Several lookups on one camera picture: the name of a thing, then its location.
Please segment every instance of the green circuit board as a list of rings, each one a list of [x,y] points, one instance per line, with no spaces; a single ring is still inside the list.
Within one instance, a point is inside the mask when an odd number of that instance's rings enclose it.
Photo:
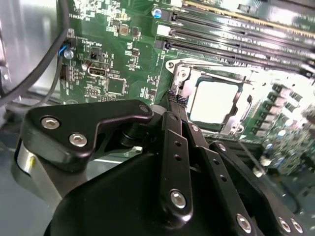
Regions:
[[[303,116],[315,113],[310,69],[315,59],[315,17],[302,5],[275,2],[276,5],[260,0],[68,0],[68,38],[75,40],[75,46],[71,48],[74,58],[64,63],[62,100],[73,104],[139,99],[152,105],[172,84],[173,74],[166,68],[169,60],[189,58],[243,67],[243,72],[201,68],[214,76],[252,84],[253,100],[239,124],[242,132],[225,137],[264,146],[272,144],[283,156],[291,153],[286,144],[303,143],[303,148],[295,146],[295,153],[308,148],[314,154],[309,134],[314,125]],[[159,31],[161,25],[169,31]],[[280,96],[275,86],[289,93],[272,113],[274,97]],[[289,107],[299,108],[299,99],[305,93],[311,96],[310,102],[299,111],[298,121],[287,126],[291,118],[287,113],[293,112]],[[212,101],[205,102],[211,109]],[[270,114],[273,119],[261,129]],[[279,139],[281,131],[286,132],[287,139]],[[216,132],[206,135],[222,136]]]

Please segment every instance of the ram slot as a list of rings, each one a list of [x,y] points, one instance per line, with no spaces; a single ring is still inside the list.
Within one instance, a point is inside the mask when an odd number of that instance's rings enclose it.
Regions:
[[[226,60],[224,63],[228,65],[270,68],[287,72],[299,72],[300,69],[293,66],[285,66],[275,62],[260,60],[258,58],[250,58],[248,56],[236,53],[225,52],[213,48],[206,48],[198,45],[188,44],[173,40],[156,40],[156,48],[163,50],[179,50],[184,52],[194,52],[199,55],[208,55],[209,57],[219,58],[216,61]]]
[[[189,8],[199,9],[203,12],[205,19],[208,19],[209,12],[220,14],[229,17],[230,19],[235,19],[235,22],[242,22],[247,24],[248,22],[254,23],[257,27],[260,27],[260,25],[267,26],[270,29],[277,30],[279,32],[287,32],[290,33],[292,36],[302,36],[304,38],[307,38],[307,40],[304,43],[310,44],[308,39],[311,39],[311,44],[314,45],[314,38],[315,38],[315,32],[296,28],[294,26],[288,26],[285,24],[279,24],[267,20],[260,19],[258,17],[253,17],[250,15],[244,15],[238,12],[233,12],[229,10],[225,10],[222,8],[218,8],[215,6],[207,5],[207,4],[201,4],[198,2],[193,2],[189,0],[184,1],[184,6],[188,8],[189,14],[192,14],[192,12],[189,11]]]
[[[190,19],[179,19],[178,23],[181,23],[183,27],[187,29],[193,29],[193,31],[196,30],[202,30],[203,32],[207,32],[210,35],[213,36],[220,36],[225,39],[234,39],[238,41],[246,41],[247,44],[252,44],[255,46],[260,47],[261,50],[265,49],[273,49],[277,51],[281,51],[287,54],[292,54],[292,56],[300,57],[300,58],[310,58],[315,59],[315,54],[305,50],[304,48],[296,47],[293,45],[289,45],[283,42],[273,41],[262,37],[256,37],[256,36],[250,36],[250,35],[244,35],[240,32],[234,32],[230,31],[229,29],[225,28],[218,28],[214,27],[211,23],[203,22],[200,23],[199,19],[196,21],[194,17],[191,17]]]
[[[202,46],[209,46],[211,48],[220,49],[228,52],[235,52],[240,55],[246,55],[252,58],[260,58],[267,61],[273,61],[285,65],[292,65],[301,67],[304,64],[303,60],[296,59],[293,55],[278,53],[277,51],[264,50],[256,47],[255,49],[247,48],[247,44],[231,41],[231,40],[221,40],[220,38],[209,39],[206,34],[195,33],[193,31],[186,31],[183,29],[172,28],[171,37],[180,41],[185,41],[189,43],[202,44]]]
[[[267,40],[269,43],[281,43],[289,47],[295,46],[303,49],[311,50],[315,46],[315,40],[302,37],[300,35],[293,35],[284,30],[273,29],[268,26],[263,26],[248,21],[242,21],[241,19],[233,19],[228,16],[219,15],[213,12],[206,12],[204,18],[200,18],[200,15],[195,16],[193,13],[205,14],[205,11],[196,7],[189,7],[189,13],[182,12],[168,12],[163,11],[163,19],[170,21],[171,23],[197,23],[199,25],[210,26],[215,29],[228,32],[238,33],[243,37],[254,36],[255,39]]]
[[[225,38],[221,38],[219,36],[212,36],[212,35],[201,33],[201,32],[188,31],[188,30],[185,30],[183,28],[172,27],[171,32],[172,32],[172,34],[171,34],[172,37],[185,38],[185,37],[191,36],[191,37],[197,37],[199,39],[212,40],[212,41],[215,41],[218,43],[226,43],[228,45],[237,46],[239,48],[248,48],[248,49],[261,51],[261,46],[244,43],[242,41],[238,41],[238,40],[234,40],[234,39],[225,39]],[[273,57],[274,56],[281,56],[281,57],[284,57],[286,59],[296,59],[295,54],[279,52],[277,50],[272,50],[269,48],[265,48],[264,53],[270,53]]]

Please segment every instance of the dimm slot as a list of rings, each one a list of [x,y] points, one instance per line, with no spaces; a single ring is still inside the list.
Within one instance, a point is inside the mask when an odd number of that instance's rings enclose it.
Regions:
[[[222,29],[220,27],[215,27],[213,26],[212,22],[210,21],[204,21],[204,22],[201,22],[200,19],[196,18],[196,17],[189,17],[189,19],[186,19],[184,17],[180,17],[178,19],[179,23],[182,23],[182,24],[188,24],[188,25],[191,25],[192,27],[190,27],[191,29],[193,29],[193,26],[203,26],[205,29],[207,29],[208,33],[211,33],[212,30],[220,30],[220,31],[224,31],[224,32],[227,32],[229,34],[232,34],[234,36],[237,36],[237,37],[241,37],[241,38],[248,38],[250,40],[253,40],[253,41],[261,41],[261,42],[265,42],[265,43],[270,43],[270,44],[275,44],[279,47],[288,47],[290,48],[291,50],[295,50],[297,53],[297,55],[299,57],[309,57],[309,58],[312,58],[310,56],[310,54],[313,54],[313,53],[310,53],[309,51],[305,51],[305,48],[303,47],[296,47],[292,44],[289,44],[288,41],[282,41],[280,42],[279,40],[278,41],[274,41],[274,40],[270,40],[270,39],[267,39],[267,38],[262,38],[262,37],[256,37],[256,36],[250,36],[248,34],[243,34],[241,32],[236,32],[234,30],[225,30],[225,29]]]
[[[156,40],[156,48],[160,49],[177,49],[177,50],[183,50],[183,51],[190,51],[198,54],[205,54],[209,55],[211,57],[220,57],[221,59],[227,60],[229,63],[242,63],[246,64],[248,66],[258,66],[260,68],[269,68],[269,69],[275,69],[275,70],[281,70],[281,71],[288,71],[288,72],[299,72],[300,69],[293,67],[293,66],[284,66],[282,64],[278,63],[273,63],[273,62],[268,62],[268,61],[262,61],[259,59],[251,59],[246,56],[241,56],[238,54],[234,53],[227,53],[223,52],[220,50],[216,49],[209,49],[209,48],[204,48],[198,45],[192,45],[192,44],[187,44],[183,42],[178,42],[178,41],[160,41]]]
[[[303,60],[299,60],[296,59],[296,55],[291,55],[291,54],[286,54],[286,53],[280,53],[277,52],[275,50],[268,50],[268,49],[264,49],[262,50],[262,48],[259,48],[259,46],[254,46],[251,47],[252,45],[248,45],[245,43],[240,43],[236,40],[222,40],[218,37],[208,37],[208,35],[203,34],[203,33],[199,33],[199,32],[192,32],[192,31],[185,31],[183,29],[179,29],[179,28],[173,28],[175,31],[172,32],[172,36],[176,37],[188,37],[188,38],[192,38],[195,40],[199,40],[199,41],[205,41],[205,42],[209,42],[209,43],[217,43],[217,44],[221,44],[221,45],[227,45],[230,48],[233,48],[235,50],[242,50],[248,53],[254,53],[254,54],[262,54],[266,57],[274,57],[277,59],[281,59],[281,60],[288,60],[290,61],[293,65],[295,66],[300,66],[301,64],[304,63]]]

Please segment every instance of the metal panel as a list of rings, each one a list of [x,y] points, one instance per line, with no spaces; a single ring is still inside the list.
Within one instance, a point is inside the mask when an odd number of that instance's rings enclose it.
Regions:
[[[0,30],[10,73],[3,85],[12,89],[37,66],[57,36],[57,8],[55,0],[0,0],[0,5]],[[56,62],[53,60],[32,91],[47,92]]]

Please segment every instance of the motherboard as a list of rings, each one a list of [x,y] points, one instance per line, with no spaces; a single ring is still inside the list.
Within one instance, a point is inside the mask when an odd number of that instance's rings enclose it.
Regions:
[[[260,145],[262,165],[315,170],[315,4],[68,0],[65,104],[182,90],[209,139]]]

